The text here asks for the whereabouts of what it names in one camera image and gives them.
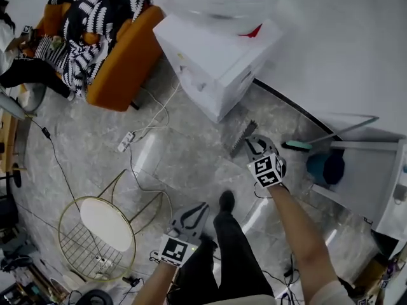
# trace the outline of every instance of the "wheel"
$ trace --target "wheel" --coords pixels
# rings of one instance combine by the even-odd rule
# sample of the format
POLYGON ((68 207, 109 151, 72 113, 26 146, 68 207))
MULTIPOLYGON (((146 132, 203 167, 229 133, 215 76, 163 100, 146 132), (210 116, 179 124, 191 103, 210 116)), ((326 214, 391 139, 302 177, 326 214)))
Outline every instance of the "wheel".
MULTIPOLYGON (((13 168, 18 168, 18 164, 14 163, 13 164, 13 168)), ((19 170, 13 170, 13 180, 14 180, 14 184, 17 187, 21 187, 21 173, 19 170)))

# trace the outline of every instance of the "blue bucket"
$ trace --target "blue bucket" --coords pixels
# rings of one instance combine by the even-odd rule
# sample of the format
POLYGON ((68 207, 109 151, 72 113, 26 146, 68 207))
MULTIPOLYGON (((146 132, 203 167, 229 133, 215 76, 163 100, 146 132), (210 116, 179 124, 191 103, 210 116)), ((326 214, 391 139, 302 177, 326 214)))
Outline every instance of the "blue bucket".
POLYGON ((307 160, 307 172, 319 185, 335 185, 343 177, 345 162, 339 154, 315 154, 307 160))

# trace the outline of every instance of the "mop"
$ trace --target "mop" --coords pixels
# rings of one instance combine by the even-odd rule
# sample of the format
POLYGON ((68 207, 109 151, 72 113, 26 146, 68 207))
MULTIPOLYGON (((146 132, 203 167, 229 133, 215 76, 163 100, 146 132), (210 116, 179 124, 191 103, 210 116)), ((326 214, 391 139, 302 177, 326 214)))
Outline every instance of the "mop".
POLYGON ((347 133, 349 131, 352 130, 356 130, 358 128, 361 128, 362 126, 366 126, 370 123, 376 122, 379 117, 378 116, 369 116, 370 118, 367 119, 366 121, 363 121, 362 123, 356 124, 356 125, 352 125, 348 128, 345 128, 343 130, 340 130, 339 132, 336 133, 332 133, 330 135, 325 135, 321 138, 315 139, 315 140, 311 140, 308 142, 301 142, 301 141, 297 141, 297 140, 290 140, 287 142, 283 142, 281 144, 281 147, 283 147, 284 149, 292 149, 292 150, 296 150, 296 151, 304 151, 304 152, 309 152, 312 149, 312 144, 316 143, 316 142, 320 142, 329 138, 332 138, 336 135, 341 135, 344 133, 347 133))

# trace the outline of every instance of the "black trousers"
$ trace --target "black trousers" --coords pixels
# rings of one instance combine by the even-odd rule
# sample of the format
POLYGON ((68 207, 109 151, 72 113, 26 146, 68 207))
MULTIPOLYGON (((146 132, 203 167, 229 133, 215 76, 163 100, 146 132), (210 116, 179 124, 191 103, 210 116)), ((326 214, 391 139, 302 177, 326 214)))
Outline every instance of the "black trousers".
POLYGON ((24 83, 41 83, 67 98, 71 92, 68 86, 57 77, 52 67, 38 58, 14 60, 11 67, 0 76, 0 84, 5 88, 24 83))
POLYGON ((173 291, 169 293, 171 305, 202 305, 252 295, 274 297, 238 222, 230 213, 221 212, 214 225, 221 249, 220 287, 212 273, 213 241, 205 240, 180 269, 173 291))

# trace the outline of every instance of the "power strip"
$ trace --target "power strip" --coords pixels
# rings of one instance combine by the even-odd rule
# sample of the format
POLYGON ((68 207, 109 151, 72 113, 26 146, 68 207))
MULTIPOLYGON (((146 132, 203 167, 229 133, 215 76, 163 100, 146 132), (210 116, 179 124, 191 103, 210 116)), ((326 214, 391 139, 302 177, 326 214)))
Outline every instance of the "power strip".
POLYGON ((117 150, 119 150, 119 152, 123 153, 128 145, 130 145, 132 143, 132 141, 134 140, 134 133, 132 132, 127 132, 127 134, 125 135, 125 137, 123 138, 123 140, 120 142, 119 146, 117 147, 117 150))

